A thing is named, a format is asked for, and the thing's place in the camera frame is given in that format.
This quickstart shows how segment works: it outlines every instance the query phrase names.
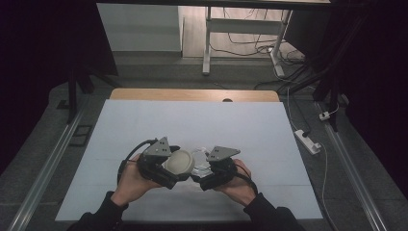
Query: dark background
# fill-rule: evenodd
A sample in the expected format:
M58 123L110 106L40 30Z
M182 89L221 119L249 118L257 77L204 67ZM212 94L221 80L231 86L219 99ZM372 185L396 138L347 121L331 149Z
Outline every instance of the dark background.
M0 32L3 172L47 107L51 89L73 72L117 73L93 1L2 1Z
M408 27L398 1L378 1L342 63L346 114L408 198Z

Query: floor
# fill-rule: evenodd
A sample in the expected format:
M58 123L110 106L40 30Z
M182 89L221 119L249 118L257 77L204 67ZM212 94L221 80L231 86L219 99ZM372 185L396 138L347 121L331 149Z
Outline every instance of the floor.
M185 48L188 46L186 38L193 38L193 36L197 36L195 32L190 35L185 34ZM223 43L227 44L228 42L229 38L224 38ZM238 48L236 50L235 45L230 46L235 52L251 51L251 48ZM283 53L287 54L289 51L291 50L288 49ZM112 78L125 88L231 90L253 90L259 82L276 80L270 67L270 60L263 58L264 56L255 59L217 57L217 59L212 60L211 75L204 77L201 74L202 60L196 58L200 57L198 53L194 55L194 52L190 49L185 49L184 58L166 54L115 53L119 76ZM292 73L298 68L298 65L283 65L283 68L285 72ZM109 98L113 90L111 86L97 78L92 77L92 82L95 84L95 92L93 94L83 95L78 92L80 103L84 102L86 98L89 100L84 116L79 121L79 126L81 128L90 127L90 132L98 119L104 101ZM261 85L257 90L277 90L282 83L273 82L269 85ZM312 91L313 89L305 89L289 99L283 94L280 95L280 99L287 110L289 109L288 102L290 102L291 119L294 126L298 129L306 129L310 126L313 128L310 135L311 139L319 141L325 146L326 152L324 154L311 156L300 143L297 144L311 182L314 185L316 196L320 201L320 208L323 212L329 213L333 223L336 224L339 230L373 230L362 208L361 201L348 180L338 153L328 138L325 124L318 119L319 112L316 103L311 98ZM29 139L21 147L9 168L1 175L0 230L6 230L9 227L27 192L36 180L41 167L66 128L67 109L58 107L62 100L66 99L66 84L56 87L51 91L49 106L41 120ZM320 105L323 108L326 107L325 102L320 102ZM396 187L370 148L349 124L344 114L345 107L346 104L341 102L341 107L338 111L339 133L344 139L344 145L347 147L388 229L397 231L408 230L408 219L406 218L408 202L406 198ZM87 137L81 136L73 137L69 141L69 146L55 169L43 196L40 197L37 208L28 220L26 230L66 230L69 226L66 223L55 222L54 219L84 154L87 141ZM324 200L322 199L323 186L325 188ZM306 230L332 230L327 219L301 220L300 223ZM231 224L139 224L136 226L137 230L194 231L232 228L243 230L246 227L234 227Z
M184 37L183 57L201 58L205 44L205 16L204 7L183 7ZM235 8L212 8L212 18L232 18L246 20L269 20L279 21L282 11L263 9L235 9ZM225 34L211 33L210 44L214 48L211 56L215 58L251 58L265 59L268 57L264 46L273 46L277 36L247 35L247 34ZM223 50L235 54L216 51ZM281 51L290 52L295 49L288 43L282 43ZM302 54L291 53L291 58L299 58Z

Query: white table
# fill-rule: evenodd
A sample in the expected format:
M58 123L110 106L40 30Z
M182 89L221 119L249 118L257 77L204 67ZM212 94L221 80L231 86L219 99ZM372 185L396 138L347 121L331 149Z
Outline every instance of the white table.
M290 208L297 218L322 218L282 103L107 100L56 220L74 221L84 212L94 213L106 191L115 190L120 161L140 142L163 136L188 151L215 145L240 149L236 158L251 169L259 191L274 206ZM171 191L148 192L130 204L123 219L203 222L249 217L224 194L203 192L190 179Z

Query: metal frame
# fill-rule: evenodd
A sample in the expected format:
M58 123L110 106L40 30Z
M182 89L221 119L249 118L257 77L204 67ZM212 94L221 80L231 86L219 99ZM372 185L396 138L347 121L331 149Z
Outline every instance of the metal frame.
M316 103L316 107L318 113L322 113L322 109L319 103ZM366 187L366 184L364 184L364 181L361 178L357 167L354 165L353 161L350 158L350 155L348 154L347 148L343 143L341 135L339 134L339 132L335 132L333 127L330 126L329 123L325 123L324 127L330 140L332 141L333 146L336 149L337 154L339 155L345 173L347 174L348 179L350 180L350 183L357 194L357 197L360 199L364 212L366 212L369 223L371 224L372 230L388 230L384 219L381 217L381 214L378 211L378 208L375 205L375 202Z
M288 21L292 11L286 11L282 21L264 21L264 20L242 20L230 18L211 18L211 7L206 11L206 37L203 57L203 75L210 75L211 62L211 33L235 33L235 34L257 34L278 36L274 48L270 52L273 67L278 77L285 76L282 66L279 64L277 54L280 44L285 35Z
M276 10L300 10L300 11L333 11L348 8L360 9L367 5L359 3L330 3L308 1L265 1L265 0L98 0L97 3L112 4L140 4L140 5L166 5L166 6L196 6L196 7L226 7L226 8L257 8Z
M26 229L31 217L33 216L34 211L39 204L39 201L42 198L42 195L45 192L45 189L48 186L48 183L51 180L51 177L54 174L55 169L57 168L58 163L60 162L61 157L66 150L66 147L69 144L72 134L74 134L75 129L78 126L82 115L84 114L84 110L87 107L88 103L89 96L84 96L84 102L81 103L78 113L72 119L71 123L66 125L63 134L61 135L51 154L48 156L44 166L42 167L36 178L36 181L28 191L24 201L15 214L12 223L7 229L8 231Z

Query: metal rail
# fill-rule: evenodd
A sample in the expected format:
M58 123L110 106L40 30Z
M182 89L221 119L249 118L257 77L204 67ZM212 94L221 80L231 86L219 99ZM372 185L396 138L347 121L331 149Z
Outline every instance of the metal rail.
M320 105L316 103L316 106L317 111L319 111L319 113L322 113ZM345 148L345 145L339 132L337 133L334 132L332 126L330 126L330 124L328 123L325 123L324 127L330 140L332 141L332 144L336 149L336 152L339 155L339 158L343 164L343 168L348 176L348 179L350 180L351 185L353 186L354 191L357 194L357 197L361 201L364 212L366 213L367 218L371 224L372 230L387 231L388 229L386 227L384 219L381 217L381 214L378 211L378 208L376 207L369 190L367 189L356 166L351 160L350 155L348 154L348 151Z
M45 161L44 166L39 172L33 186L28 191L24 201L18 209L18 212L15 214L14 219L8 228L8 231L20 231L26 229L31 217L33 216L34 211L39 204L39 201L42 198L42 195L45 192L45 189L48 186L49 181L51 180L51 177L54 174L55 169L57 168L58 163L60 162L61 157L65 152L66 147L69 144L72 134L75 132L75 129L78 126L82 115L84 114L84 109L86 108L88 103L89 96L85 95L83 102L81 102L80 104L77 115L72 119L70 124L66 125L63 134L61 135L53 151Z

